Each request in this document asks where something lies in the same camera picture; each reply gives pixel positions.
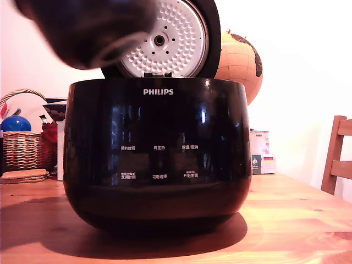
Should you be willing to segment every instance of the white wall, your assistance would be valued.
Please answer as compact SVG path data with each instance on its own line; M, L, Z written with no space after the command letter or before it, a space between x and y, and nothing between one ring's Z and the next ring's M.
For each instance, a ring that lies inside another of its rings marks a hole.
M251 127L271 132L279 172L320 188L333 116L352 118L351 4L216 2L223 30L247 36L263 61L262 89L249 107ZM103 77L61 63L10 0L1 1L1 40L3 95L27 87L65 97L71 83ZM345 143L342 158L352 159L352 140ZM352 202L351 181L339 179L336 195Z
M350 1L217 3L223 30L247 36L263 61L251 127L271 132L279 172L320 188L333 116L352 118ZM352 202L352 182L338 179L335 194Z

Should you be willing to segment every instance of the wooden chair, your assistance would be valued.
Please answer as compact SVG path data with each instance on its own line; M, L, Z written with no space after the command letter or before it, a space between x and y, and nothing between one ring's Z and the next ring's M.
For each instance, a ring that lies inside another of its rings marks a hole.
M321 190L334 195L337 177L352 179L352 161L340 161L344 136L352 136L352 119L336 115Z

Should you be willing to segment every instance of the black rice cooker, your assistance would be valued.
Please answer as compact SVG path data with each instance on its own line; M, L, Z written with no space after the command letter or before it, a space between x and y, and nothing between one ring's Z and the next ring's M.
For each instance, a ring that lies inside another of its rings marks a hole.
M213 0L158 3L152 32L72 84L64 187L108 232L212 230L238 212L251 181L244 86L214 80L221 31Z

